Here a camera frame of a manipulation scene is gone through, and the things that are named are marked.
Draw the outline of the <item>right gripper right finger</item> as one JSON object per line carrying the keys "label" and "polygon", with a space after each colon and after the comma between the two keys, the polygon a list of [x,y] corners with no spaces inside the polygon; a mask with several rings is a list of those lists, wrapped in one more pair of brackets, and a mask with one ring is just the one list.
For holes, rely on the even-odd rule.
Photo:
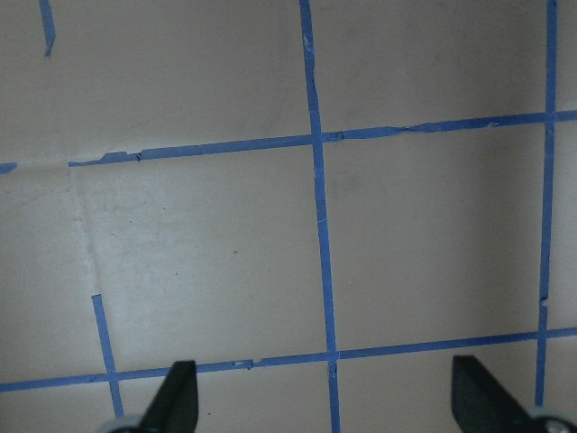
{"label": "right gripper right finger", "polygon": [[452,362],[451,410],[464,433],[540,432],[532,418],[473,355]]}

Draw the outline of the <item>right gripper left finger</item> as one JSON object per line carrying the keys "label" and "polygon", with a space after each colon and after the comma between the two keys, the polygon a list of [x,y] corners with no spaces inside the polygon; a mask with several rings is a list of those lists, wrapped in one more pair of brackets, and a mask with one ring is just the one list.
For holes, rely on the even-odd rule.
{"label": "right gripper left finger", "polygon": [[170,367],[136,431],[194,433],[198,418],[197,365],[179,361]]}

